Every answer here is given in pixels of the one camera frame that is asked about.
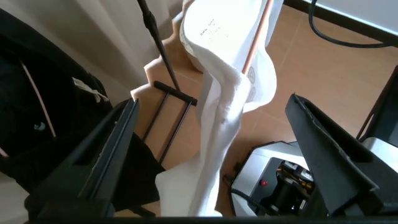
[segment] red button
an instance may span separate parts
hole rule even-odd
[[[266,182],[265,180],[261,180],[261,181],[260,181],[260,185],[261,185],[261,186],[267,186],[267,185],[268,185],[268,182]]]

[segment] copper rod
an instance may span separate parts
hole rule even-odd
[[[246,73],[249,70],[249,67],[253,60],[254,53],[256,52],[256,49],[257,49],[257,46],[259,43],[259,38],[260,38],[262,31],[264,29],[268,28],[268,27],[264,27],[264,23],[266,22],[266,20],[269,19],[269,14],[271,13],[271,8],[272,8],[273,3],[274,3],[274,0],[268,0],[266,3],[266,7],[264,8],[264,12],[262,13],[259,26],[257,27],[256,34],[254,35],[254,40],[251,44],[248,57],[246,58],[246,61],[244,63],[243,69],[242,69],[243,75],[246,75]]]

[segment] curtain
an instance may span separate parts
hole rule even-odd
[[[182,0],[147,0],[162,39]],[[24,21],[99,78],[113,104],[147,83],[144,66],[159,56],[135,0],[2,0]]]

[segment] floor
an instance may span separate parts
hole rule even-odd
[[[375,40],[315,19],[324,33],[340,40],[373,43]],[[179,42],[180,23],[174,34],[164,40],[177,80],[184,93],[199,97],[201,73],[191,65]],[[277,93],[268,105],[244,114],[241,129],[224,161],[222,174],[234,174],[233,167],[242,162],[253,146],[270,141],[294,141],[295,137],[284,113],[289,96],[296,92],[315,103],[350,134],[355,135],[372,105],[398,64],[398,49],[352,49],[333,45],[317,37],[310,29],[307,15],[284,6],[267,47],[277,72]],[[146,66],[149,83],[159,80],[173,86],[161,58]],[[132,91],[141,104],[136,133],[143,137],[164,93],[147,85]],[[169,97],[146,144],[160,158],[167,139],[183,113],[182,101]],[[163,166],[170,169],[192,157],[200,147],[200,127],[191,107],[178,132]],[[159,214],[159,204],[148,205]],[[228,189],[220,184],[216,209],[232,215]]]

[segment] baseboard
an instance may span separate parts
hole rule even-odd
[[[309,2],[303,0],[285,0],[284,4],[305,13],[308,13],[311,5]],[[349,17],[342,16],[338,13],[331,12],[322,7],[316,6],[314,16],[336,24],[338,26],[344,27],[346,29],[352,30],[359,34],[365,35],[372,39],[378,40],[382,43],[398,47],[398,36],[384,30],[380,30],[373,26],[364,24],[362,22],[356,21]]]

